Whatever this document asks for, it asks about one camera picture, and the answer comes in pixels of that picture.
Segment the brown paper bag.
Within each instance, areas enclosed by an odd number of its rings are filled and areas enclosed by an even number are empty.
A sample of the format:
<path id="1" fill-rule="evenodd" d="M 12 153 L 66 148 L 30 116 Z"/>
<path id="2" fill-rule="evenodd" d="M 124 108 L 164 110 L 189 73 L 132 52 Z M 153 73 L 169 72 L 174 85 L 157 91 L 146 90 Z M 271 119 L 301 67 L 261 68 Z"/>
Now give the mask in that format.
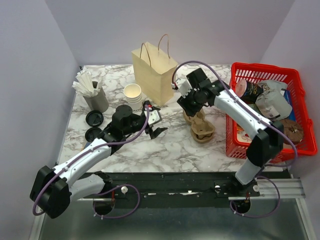
<path id="1" fill-rule="evenodd" d="M 157 45 L 143 42 L 140 48 L 131 52 L 135 82 L 141 91 L 159 107 L 164 106 L 174 96 L 172 80 L 175 79 L 174 71 L 178 63 L 170 55 L 169 41 L 166 42 L 166 50 L 160 46 L 164 34 Z"/>

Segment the brown cardboard cup carrier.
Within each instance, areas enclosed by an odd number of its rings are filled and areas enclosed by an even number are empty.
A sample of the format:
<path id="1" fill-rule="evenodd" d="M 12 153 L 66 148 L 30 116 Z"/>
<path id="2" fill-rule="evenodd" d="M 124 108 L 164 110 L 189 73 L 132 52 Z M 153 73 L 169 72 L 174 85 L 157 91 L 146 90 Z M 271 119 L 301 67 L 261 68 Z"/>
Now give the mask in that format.
<path id="1" fill-rule="evenodd" d="M 183 111 L 183 118 L 188 125 L 192 125 L 193 123 L 199 124 L 200 122 L 203 122 L 205 120 L 205 116 L 206 114 L 203 109 L 197 112 L 195 116 L 188 116 L 186 112 Z"/>

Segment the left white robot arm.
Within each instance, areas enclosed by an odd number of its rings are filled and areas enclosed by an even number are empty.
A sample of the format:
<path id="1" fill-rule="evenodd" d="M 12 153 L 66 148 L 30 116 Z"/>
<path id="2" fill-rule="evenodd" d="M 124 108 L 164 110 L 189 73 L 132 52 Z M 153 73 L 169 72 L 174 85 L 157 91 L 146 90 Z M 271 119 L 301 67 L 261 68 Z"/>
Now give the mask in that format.
<path id="1" fill-rule="evenodd" d="M 142 133 L 155 139 L 166 130 L 164 127 L 153 130 L 153 125 L 161 121 L 160 108 L 149 101 L 142 104 L 140 114 L 135 114 L 128 105 L 118 106 L 111 122 L 80 153 L 53 168 L 45 165 L 37 172 L 29 196 L 33 201 L 33 215 L 47 214 L 54 219 L 68 208 L 71 201 L 91 195 L 113 198 L 117 187 L 105 173 L 83 175 Z"/>

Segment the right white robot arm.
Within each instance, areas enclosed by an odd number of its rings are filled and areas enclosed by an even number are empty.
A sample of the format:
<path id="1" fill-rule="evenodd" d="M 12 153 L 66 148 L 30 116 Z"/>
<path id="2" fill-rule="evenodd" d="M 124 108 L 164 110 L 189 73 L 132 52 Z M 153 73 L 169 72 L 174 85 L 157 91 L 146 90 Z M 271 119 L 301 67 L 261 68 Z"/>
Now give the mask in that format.
<path id="1" fill-rule="evenodd" d="M 177 103 L 187 116 L 194 117 L 203 107 L 215 106 L 231 117 L 251 138 L 246 161 L 235 173 L 236 180 L 230 183 L 230 191 L 234 195 L 243 195 L 264 165 L 282 151 L 283 124 L 271 122 L 255 112 L 224 81 L 212 82 L 201 68 L 189 73 L 186 79 L 178 79 L 175 87 L 181 94 Z"/>

